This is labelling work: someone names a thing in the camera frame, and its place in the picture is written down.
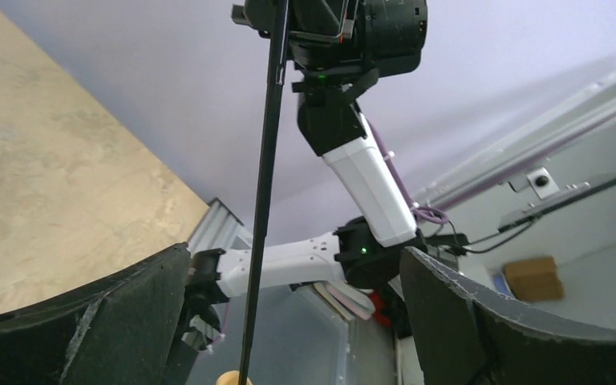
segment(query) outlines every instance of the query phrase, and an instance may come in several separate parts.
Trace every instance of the black pole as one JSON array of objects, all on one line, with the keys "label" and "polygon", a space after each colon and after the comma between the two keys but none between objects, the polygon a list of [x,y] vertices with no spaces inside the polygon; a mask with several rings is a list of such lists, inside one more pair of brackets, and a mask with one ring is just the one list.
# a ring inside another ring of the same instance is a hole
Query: black pole
[{"label": "black pole", "polygon": [[279,0],[275,9],[275,24],[270,35],[268,58],[268,85],[265,90],[265,115],[261,139],[261,159],[258,165],[256,189],[256,212],[253,218],[253,243],[251,245],[251,267],[247,287],[244,336],[240,361],[239,385],[246,385],[249,377],[249,359],[253,345],[253,330],[256,327],[258,291],[261,285],[261,266],[265,235],[268,233],[270,216],[270,194],[273,189],[275,150],[278,146],[282,87],[285,83],[286,50],[289,38],[289,0]]}]

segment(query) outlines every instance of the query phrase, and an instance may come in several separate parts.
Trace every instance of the black cable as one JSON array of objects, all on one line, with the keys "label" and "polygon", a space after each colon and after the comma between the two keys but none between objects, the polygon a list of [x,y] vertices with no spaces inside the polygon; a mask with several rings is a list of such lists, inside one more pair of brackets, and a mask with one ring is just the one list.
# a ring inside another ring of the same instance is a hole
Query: black cable
[{"label": "black cable", "polygon": [[239,385],[246,385],[249,377],[249,359],[256,326],[258,291],[261,285],[261,267],[265,236],[268,233],[270,196],[273,188],[275,152],[278,146],[282,87],[285,83],[286,51],[289,41],[289,0],[280,0],[275,8],[275,23],[270,35],[268,79],[265,90],[265,114],[261,139],[261,159],[258,166],[256,207],[253,218],[253,242],[247,287],[244,334],[240,358]]},{"label": "black cable", "polygon": [[517,232],[515,232],[513,235],[507,237],[506,239],[504,239],[503,241],[492,245],[490,247],[488,247],[487,249],[482,249],[482,250],[471,250],[471,249],[466,249],[464,247],[461,247],[461,249],[466,252],[466,253],[471,253],[471,254],[485,254],[485,253],[489,253],[491,251],[493,251],[494,249],[501,247],[503,245],[505,245],[506,243],[510,242],[511,240],[513,240],[514,238],[518,237],[519,235],[521,235],[522,233],[525,233],[526,231],[528,231],[531,227],[533,227],[535,224],[537,223],[537,219],[533,219],[531,220],[528,225],[526,225],[524,228],[518,230]]},{"label": "black cable", "polygon": [[[529,223],[531,223],[531,222],[532,222],[532,221],[525,222],[524,224],[522,224],[522,225],[520,225],[520,226],[513,227],[513,228],[511,228],[511,229],[509,229],[509,230],[507,230],[507,231],[510,231],[510,230],[513,230],[513,229],[517,229],[518,227],[521,227],[521,226],[523,226],[523,225],[527,225],[527,224],[529,224]],[[488,235],[487,237],[482,237],[482,238],[480,238],[480,239],[477,239],[477,240],[475,240],[475,241],[473,241],[473,242],[469,243],[468,245],[469,245],[469,246],[477,245],[477,244],[479,244],[479,243],[483,243],[483,242],[485,242],[485,241],[489,241],[489,240],[491,240],[491,239],[493,239],[493,238],[499,237],[500,235],[503,235],[504,233],[505,233],[504,231],[503,231],[503,232],[499,232],[499,233],[494,233],[494,234],[492,234],[492,235]]]},{"label": "black cable", "polygon": [[436,235],[440,234],[441,231],[443,231],[443,229],[445,228],[445,224],[441,224],[440,226],[438,226],[438,229],[431,234],[431,237],[435,237]]},{"label": "black cable", "polygon": [[454,236],[455,236],[455,245],[461,247],[461,245],[459,244],[459,240],[457,239],[457,232],[456,232],[455,224],[452,223],[452,221],[449,221],[448,223],[452,227],[452,234],[454,234]]}]

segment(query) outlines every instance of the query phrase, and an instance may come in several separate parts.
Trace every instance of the white wall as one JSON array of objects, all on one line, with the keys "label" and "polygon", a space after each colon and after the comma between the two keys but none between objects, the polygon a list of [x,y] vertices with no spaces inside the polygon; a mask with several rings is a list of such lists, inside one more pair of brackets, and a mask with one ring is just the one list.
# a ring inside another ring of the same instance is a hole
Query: white wall
[{"label": "white wall", "polygon": [[[546,164],[554,180],[565,186],[589,176],[616,172],[616,125],[556,155]],[[501,218],[536,202],[532,191],[514,193],[497,186],[449,212],[459,231],[477,239],[496,231]],[[489,269],[505,262],[552,255],[557,263],[616,243],[616,187],[551,213],[519,238],[490,254],[474,255]],[[486,242],[476,249],[491,245]]]},{"label": "white wall", "polygon": [[[0,0],[0,8],[205,199],[253,215],[267,41],[232,1]],[[421,66],[362,106],[411,191],[474,145],[616,67],[616,0],[429,0]],[[286,90],[269,241],[358,215],[295,123]]]},{"label": "white wall", "polygon": [[616,329],[616,245],[559,267],[565,298],[537,302],[550,313]]}]

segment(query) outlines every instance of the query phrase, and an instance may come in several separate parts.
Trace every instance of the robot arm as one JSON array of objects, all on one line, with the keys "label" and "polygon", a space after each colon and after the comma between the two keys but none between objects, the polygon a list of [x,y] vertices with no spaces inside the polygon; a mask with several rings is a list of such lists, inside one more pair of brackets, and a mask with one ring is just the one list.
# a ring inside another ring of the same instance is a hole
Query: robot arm
[{"label": "robot arm", "polygon": [[[338,236],[320,237],[265,248],[261,288],[298,282],[345,281],[343,268],[334,256],[339,252]],[[217,281],[228,298],[243,295],[249,282],[249,250],[227,250],[221,255]]]},{"label": "robot arm", "polygon": [[[311,109],[305,104],[302,107]],[[320,108],[312,109],[317,111],[307,113],[320,113]],[[399,245],[416,237],[416,220],[381,156],[365,115],[357,110],[354,115],[361,136],[319,155],[363,213],[376,241],[383,247]],[[338,129],[333,125],[324,122],[319,127],[328,135]]]}]

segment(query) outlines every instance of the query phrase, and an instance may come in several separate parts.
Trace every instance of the cardboard box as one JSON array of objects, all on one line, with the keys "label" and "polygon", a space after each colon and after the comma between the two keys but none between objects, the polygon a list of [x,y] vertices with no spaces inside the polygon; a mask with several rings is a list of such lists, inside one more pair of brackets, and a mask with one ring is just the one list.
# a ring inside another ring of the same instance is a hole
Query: cardboard box
[{"label": "cardboard box", "polygon": [[513,295],[521,301],[545,301],[563,298],[553,257],[541,257],[504,265],[504,276]]}]

